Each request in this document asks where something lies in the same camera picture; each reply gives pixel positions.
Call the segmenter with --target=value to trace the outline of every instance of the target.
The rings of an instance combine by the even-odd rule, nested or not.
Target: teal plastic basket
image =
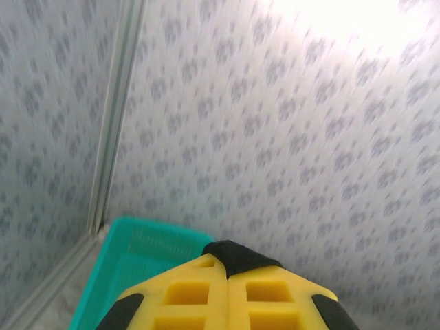
[[[93,330],[127,288],[201,255],[207,234],[122,217],[114,221],[82,293],[69,330]]]

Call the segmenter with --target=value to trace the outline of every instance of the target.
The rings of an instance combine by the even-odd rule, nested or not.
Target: wall
[[[1,2],[0,326],[86,233],[118,2]]]
[[[149,1],[109,221],[207,230],[434,329],[439,17],[434,1]]]

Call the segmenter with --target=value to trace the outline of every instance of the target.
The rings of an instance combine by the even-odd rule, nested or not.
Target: patterned wallpaper
[[[206,230],[436,328],[439,18],[438,1],[147,1],[108,219]]]
[[[85,234],[118,2],[1,2],[0,326]]]

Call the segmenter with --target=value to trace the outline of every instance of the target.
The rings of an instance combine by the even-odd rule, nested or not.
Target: floor
[[[66,282],[64,288],[54,298],[52,303],[41,314],[31,330],[66,330],[69,327],[72,316],[75,312],[76,305],[80,300],[81,294],[90,272],[94,266],[101,248],[101,244],[97,243],[91,251],[90,255],[82,262],[80,267],[71,275]],[[348,313],[354,319],[361,330],[404,330],[405,327],[399,325],[384,324],[383,320],[379,320],[368,313],[350,310],[346,307]]]

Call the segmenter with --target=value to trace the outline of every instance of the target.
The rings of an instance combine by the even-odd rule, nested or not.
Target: yellow foam object
[[[144,300],[128,330],[327,330],[311,296],[336,295],[287,270],[269,266],[226,279],[205,254],[127,289]]]

